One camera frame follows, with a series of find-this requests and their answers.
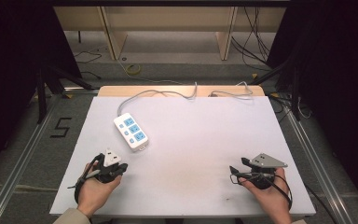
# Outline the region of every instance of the metal rail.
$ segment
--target metal rail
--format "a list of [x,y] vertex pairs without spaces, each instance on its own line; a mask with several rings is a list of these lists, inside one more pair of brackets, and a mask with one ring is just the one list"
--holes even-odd
[[292,112],[288,114],[288,117],[293,129],[296,132],[298,140],[300,141],[301,146],[310,161],[310,165],[312,166],[312,169],[321,184],[322,190],[324,191],[324,194],[330,203],[334,214],[336,215],[337,221],[342,224],[353,223],[345,203],[342,201],[336,187],[331,181],[331,178],[324,169],[324,165],[318,157],[318,154],[310,142],[310,139],[308,138],[301,122],[296,120]]
[[16,165],[13,168],[13,171],[10,173],[10,176],[7,178],[5,185],[1,188],[0,191],[0,217],[2,216],[8,201],[11,198],[11,195],[14,192],[17,184],[19,183],[22,174],[24,173],[25,168],[29,160],[31,159],[35,148],[37,147],[39,140],[46,129],[46,126],[51,118],[51,114],[54,111],[57,103],[59,102],[60,95],[54,95],[51,98],[51,102],[48,105],[48,113],[40,124],[36,124],[36,128],[28,141],[25,149],[22,151]]

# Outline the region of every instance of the power strip switch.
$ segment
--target power strip switch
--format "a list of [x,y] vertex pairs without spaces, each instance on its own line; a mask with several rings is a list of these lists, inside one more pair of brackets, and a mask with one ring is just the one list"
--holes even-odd
[[149,139],[130,113],[115,118],[113,122],[133,151],[145,149]]

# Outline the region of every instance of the person's left hand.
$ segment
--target person's left hand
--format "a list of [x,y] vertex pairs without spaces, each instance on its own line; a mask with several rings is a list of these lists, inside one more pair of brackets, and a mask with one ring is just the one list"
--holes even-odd
[[121,175],[109,183],[101,183],[96,178],[90,178],[84,182],[78,196],[77,209],[88,218],[100,209],[107,201],[112,191],[120,184]]

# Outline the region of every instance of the sleeve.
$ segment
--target sleeve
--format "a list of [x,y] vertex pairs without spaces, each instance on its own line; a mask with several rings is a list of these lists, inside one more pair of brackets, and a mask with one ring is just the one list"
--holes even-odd
[[303,219],[299,220],[299,221],[295,221],[292,224],[307,224],[307,222],[305,222]]
[[89,219],[75,208],[66,210],[54,224],[90,224]]

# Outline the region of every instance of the cabinet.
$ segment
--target cabinet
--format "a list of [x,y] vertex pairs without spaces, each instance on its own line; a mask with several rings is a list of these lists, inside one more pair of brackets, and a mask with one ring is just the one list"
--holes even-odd
[[[215,32],[220,57],[226,60],[233,32],[251,32],[244,7],[55,7],[65,31],[104,31],[113,60],[130,31]],[[276,33],[284,7],[261,7],[259,32]],[[251,22],[255,8],[247,7]]]

